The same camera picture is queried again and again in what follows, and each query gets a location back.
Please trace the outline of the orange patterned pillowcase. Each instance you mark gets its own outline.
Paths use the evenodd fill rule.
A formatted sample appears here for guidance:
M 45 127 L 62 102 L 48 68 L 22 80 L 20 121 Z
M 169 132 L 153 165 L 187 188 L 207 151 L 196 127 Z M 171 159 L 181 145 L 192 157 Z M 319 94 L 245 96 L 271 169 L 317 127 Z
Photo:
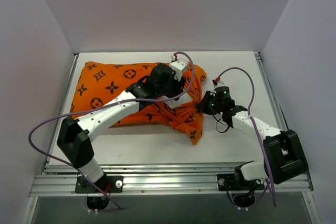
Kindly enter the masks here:
M 83 67 L 70 107 L 73 118 L 83 111 L 99 108 L 116 98 L 123 90 L 140 78 L 147 76 L 156 63 L 103 64 L 86 62 Z M 190 66 L 183 74 L 188 91 L 177 100 L 177 104 L 155 103 L 115 123 L 119 125 L 162 124 L 188 135 L 192 144 L 197 144 L 203 134 L 203 114 L 196 105 L 201 101 L 202 83 L 206 80 L 205 70 L 197 65 Z

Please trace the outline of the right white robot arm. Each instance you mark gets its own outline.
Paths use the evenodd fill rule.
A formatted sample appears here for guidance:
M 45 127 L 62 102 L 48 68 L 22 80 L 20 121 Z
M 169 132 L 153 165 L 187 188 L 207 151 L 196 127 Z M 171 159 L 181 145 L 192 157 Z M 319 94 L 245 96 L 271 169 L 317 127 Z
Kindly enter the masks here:
M 230 97 L 229 87 L 218 86 L 207 91 L 196 106 L 198 112 L 219 115 L 226 125 L 239 130 L 261 145 L 262 161 L 251 161 L 235 168 L 233 182 L 244 189 L 253 180 L 268 179 L 278 185 L 309 171 L 298 134 L 281 130 L 248 114 Z

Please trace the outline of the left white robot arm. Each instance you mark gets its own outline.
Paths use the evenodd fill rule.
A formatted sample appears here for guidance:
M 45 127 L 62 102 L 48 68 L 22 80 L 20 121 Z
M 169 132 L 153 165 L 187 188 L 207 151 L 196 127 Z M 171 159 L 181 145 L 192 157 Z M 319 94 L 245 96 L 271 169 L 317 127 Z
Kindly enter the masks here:
M 183 60 L 160 63 L 148 76 L 142 77 L 122 91 L 100 110 L 76 119 L 62 121 L 57 145 L 71 165 L 87 177 L 87 186 L 94 192 L 105 188 L 104 172 L 94 158 L 92 142 L 107 128 L 128 115 L 137 113 L 158 98 L 174 98 L 184 90 L 183 73 L 188 63 Z

